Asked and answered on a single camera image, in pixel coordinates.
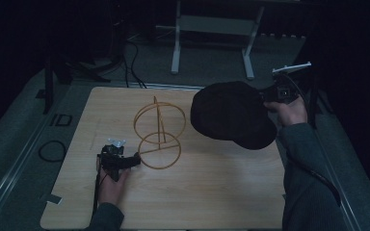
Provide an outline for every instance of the sleeve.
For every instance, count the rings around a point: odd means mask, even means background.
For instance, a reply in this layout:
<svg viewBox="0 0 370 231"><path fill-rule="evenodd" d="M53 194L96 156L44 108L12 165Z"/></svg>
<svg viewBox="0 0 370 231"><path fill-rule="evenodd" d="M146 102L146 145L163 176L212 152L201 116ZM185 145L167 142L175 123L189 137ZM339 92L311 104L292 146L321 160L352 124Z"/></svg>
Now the sleeve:
<svg viewBox="0 0 370 231"><path fill-rule="evenodd" d="M110 203L102 203L98 206L97 211L92 217L90 226L87 227L86 231L100 231L100 230L119 230L122 221L124 220L124 214L119 208Z"/></svg>
<svg viewBox="0 0 370 231"><path fill-rule="evenodd" d="M280 141L289 155L329 179L323 149L311 126L300 123L282 128ZM348 230L331 190L319 179L287 163L283 230Z"/></svg>

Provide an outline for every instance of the wooden tabletop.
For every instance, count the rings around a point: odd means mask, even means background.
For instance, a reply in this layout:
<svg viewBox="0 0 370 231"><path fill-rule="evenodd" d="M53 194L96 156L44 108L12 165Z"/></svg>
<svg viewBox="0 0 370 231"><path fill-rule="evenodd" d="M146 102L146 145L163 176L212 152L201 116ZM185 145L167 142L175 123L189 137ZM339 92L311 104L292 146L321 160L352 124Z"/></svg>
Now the wooden tabletop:
<svg viewBox="0 0 370 231"><path fill-rule="evenodd" d="M280 228L284 207L284 168L273 142L247 150L233 141L216 141L198 133L189 112L196 90L94 88L75 131L52 194L63 200L47 203L40 225L45 229L78 229L90 223L96 154L107 139L126 140L124 154L138 151L142 139L134 117L145 105L161 107L164 131L180 143L178 161L165 169L132 168L119 207L122 229L253 229ZM137 121L140 136L157 132L157 110ZM176 144L167 136L167 146ZM141 149L152 148L146 141ZM172 162L179 146L144 154L155 167Z"/></svg>

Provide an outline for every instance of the gray floor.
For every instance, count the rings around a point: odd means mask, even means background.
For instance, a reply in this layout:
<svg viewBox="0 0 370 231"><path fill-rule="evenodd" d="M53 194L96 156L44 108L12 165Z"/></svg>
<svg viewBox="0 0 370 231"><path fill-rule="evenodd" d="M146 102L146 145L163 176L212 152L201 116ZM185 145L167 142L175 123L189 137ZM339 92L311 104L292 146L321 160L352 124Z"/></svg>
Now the gray floor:
<svg viewBox="0 0 370 231"><path fill-rule="evenodd" d="M249 81L238 47L200 47L191 39L184 40L179 73L171 75L172 34L164 36L166 33L161 32L162 37L154 43L144 42L141 37L131 39L139 48L134 70L149 87L155 87L152 84L204 87L236 80L256 88L268 87L272 85L271 70L292 64L304 42L296 38L258 37L251 55L256 78ZM125 55L130 64L134 54L135 47L127 45ZM75 81L70 86L56 84L55 105L48 115L42 114L43 100L35 98L38 90L44 87L43 72L25 86L0 121L0 193L5 195L0 201L0 230L42 230L40 217L46 203L42 197L51 192L61 163L43 161L38 155L39 148L53 140L68 147L91 89L95 86L124 87L124 73L122 67L102 73L112 80L110 84L96 83L75 73ZM132 76L130 82L130 87L138 86ZM322 106L321 110L317 115L318 133L332 162L335 183L351 202L351 206L344 206L345 212L354 219L350 220L354 230L370 230L370 184L339 121ZM51 125L55 115L72 116L70 125ZM59 159L63 150L51 143L41 153ZM22 168L11 171L12 166ZM13 183L2 184L8 176ZM357 189L359 185L364 188L363 192Z"/></svg>

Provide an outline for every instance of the person's hand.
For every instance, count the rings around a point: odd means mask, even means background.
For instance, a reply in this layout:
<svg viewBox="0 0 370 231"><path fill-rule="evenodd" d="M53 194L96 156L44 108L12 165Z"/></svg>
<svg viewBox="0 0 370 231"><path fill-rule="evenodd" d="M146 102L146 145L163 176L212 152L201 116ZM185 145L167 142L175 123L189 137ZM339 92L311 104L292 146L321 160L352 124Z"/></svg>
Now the person's hand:
<svg viewBox="0 0 370 231"><path fill-rule="evenodd" d="M98 203L111 203L118 206L124 189L125 180L130 173L130 168L124 169L119 176L118 182L114 181L110 175L101 168L100 171L100 189L98 190Z"/></svg>
<svg viewBox="0 0 370 231"><path fill-rule="evenodd" d="M264 106L278 113L278 120L283 126L290 126L296 123L307 123L307 111L304 100L299 96L290 104L277 102L265 102Z"/></svg>

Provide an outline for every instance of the black bowler hat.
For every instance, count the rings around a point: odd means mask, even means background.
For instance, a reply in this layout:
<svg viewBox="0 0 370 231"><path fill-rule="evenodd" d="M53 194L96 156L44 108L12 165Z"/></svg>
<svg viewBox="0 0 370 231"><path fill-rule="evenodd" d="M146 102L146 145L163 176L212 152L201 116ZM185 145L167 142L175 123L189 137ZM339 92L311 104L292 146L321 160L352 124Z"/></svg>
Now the black bowler hat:
<svg viewBox="0 0 370 231"><path fill-rule="evenodd" d="M257 150L272 143L276 125L259 91L240 81L210 85L195 94L191 124L206 137Z"/></svg>

